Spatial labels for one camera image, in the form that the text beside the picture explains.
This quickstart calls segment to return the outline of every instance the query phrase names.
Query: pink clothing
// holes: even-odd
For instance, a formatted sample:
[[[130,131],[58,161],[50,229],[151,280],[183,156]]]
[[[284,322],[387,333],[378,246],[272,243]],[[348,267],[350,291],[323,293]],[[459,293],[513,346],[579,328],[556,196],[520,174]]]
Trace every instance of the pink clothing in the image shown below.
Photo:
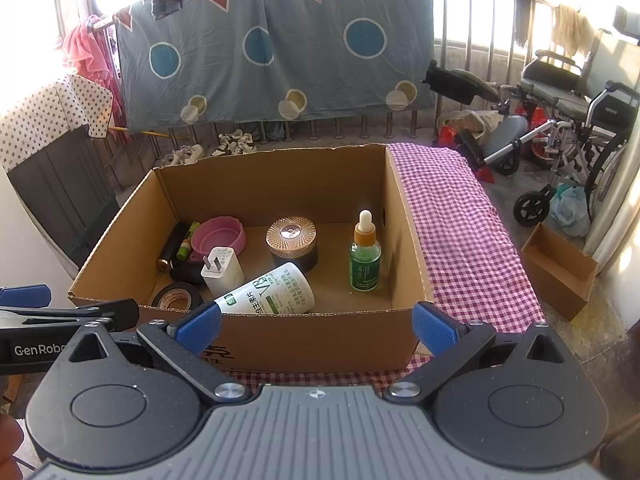
[[[98,20],[98,16],[90,16],[66,35],[62,44],[65,62],[68,67],[75,68],[78,75],[111,91],[113,120],[116,126],[125,127],[124,106],[109,45],[103,32],[94,35],[90,29],[90,25]]]

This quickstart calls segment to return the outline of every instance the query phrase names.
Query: hand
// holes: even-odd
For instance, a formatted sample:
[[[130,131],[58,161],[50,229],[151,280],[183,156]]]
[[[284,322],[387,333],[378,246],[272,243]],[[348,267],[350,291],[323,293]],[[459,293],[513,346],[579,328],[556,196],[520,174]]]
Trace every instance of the hand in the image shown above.
[[[22,480],[22,473],[13,459],[14,453],[24,440],[20,424],[9,415],[0,415],[0,478]]]

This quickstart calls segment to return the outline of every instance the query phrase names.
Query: white power adapter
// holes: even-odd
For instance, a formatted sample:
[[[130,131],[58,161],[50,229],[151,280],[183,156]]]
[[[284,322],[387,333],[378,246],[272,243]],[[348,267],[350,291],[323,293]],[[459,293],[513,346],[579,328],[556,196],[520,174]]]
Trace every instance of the white power adapter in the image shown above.
[[[224,296],[244,283],[244,272],[231,247],[214,247],[203,260],[205,266],[200,275],[214,298]]]

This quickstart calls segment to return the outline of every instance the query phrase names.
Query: green battery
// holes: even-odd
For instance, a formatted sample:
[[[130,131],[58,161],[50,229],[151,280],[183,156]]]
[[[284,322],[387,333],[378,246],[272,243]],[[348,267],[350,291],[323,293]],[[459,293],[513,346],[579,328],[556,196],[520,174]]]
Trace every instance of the green battery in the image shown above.
[[[175,255],[175,257],[178,258],[181,262],[186,260],[189,257],[189,254],[191,254],[191,237],[198,227],[200,227],[200,222],[194,222],[193,224],[191,224],[191,227],[189,227],[189,230],[184,237],[184,240],[180,244],[180,249],[178,249],[178,253]]]

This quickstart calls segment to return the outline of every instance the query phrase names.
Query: blue bedsheet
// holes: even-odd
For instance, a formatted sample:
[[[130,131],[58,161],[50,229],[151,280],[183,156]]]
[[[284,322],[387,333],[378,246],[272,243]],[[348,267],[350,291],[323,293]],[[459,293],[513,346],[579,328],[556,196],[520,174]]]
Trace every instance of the blue bedsheet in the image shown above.
[[[427,108],[433,0],[187,0],[116,24],[129,126]]]

